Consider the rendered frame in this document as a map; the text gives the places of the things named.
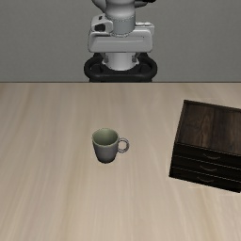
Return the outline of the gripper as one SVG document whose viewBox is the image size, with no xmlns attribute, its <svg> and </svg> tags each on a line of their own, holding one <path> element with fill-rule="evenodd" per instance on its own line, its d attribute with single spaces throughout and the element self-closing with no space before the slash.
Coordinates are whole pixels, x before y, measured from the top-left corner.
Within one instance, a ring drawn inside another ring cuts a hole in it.
<svg viewBox="0 0 241 241">
<path fill-rule="evenodd" d="M 92 18 L 88 34 L 88 50 L 101 53 L 108 63 L 106 53 L 135 53 L 132 61 L 137 62 L 140 53 L 149 53 L 153 48 L 154 25 L 149 22 L 116 24 L 104 14 Z"/>
</svg>

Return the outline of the green mug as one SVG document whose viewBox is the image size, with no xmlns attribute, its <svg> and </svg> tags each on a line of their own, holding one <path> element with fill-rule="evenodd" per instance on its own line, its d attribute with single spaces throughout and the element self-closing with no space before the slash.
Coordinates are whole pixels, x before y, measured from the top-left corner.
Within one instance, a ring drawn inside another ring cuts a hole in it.
<svg viewBox="0 0 241 241">
<path fill-rule="evenodd" d="M 91 139 L 97 159 L 104 164 L 113 162 L 117 153 L 126 153 L 130 148 L 126 138 L 120 137 L 115 130 L 109 128 L 95 131 Z"/>
</svg>

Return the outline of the dark wooden cabinet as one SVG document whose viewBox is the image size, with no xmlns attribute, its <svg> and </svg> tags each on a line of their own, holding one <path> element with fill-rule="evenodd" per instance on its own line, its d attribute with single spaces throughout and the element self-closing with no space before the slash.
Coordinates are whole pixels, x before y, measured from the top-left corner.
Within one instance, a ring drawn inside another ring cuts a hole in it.
<svg viewBox="0 0 241 241">
<path fill-rule="evenodd" d="M 241 109 L 185 100 L 169 176 L 241 193 Z"/>
</svg>

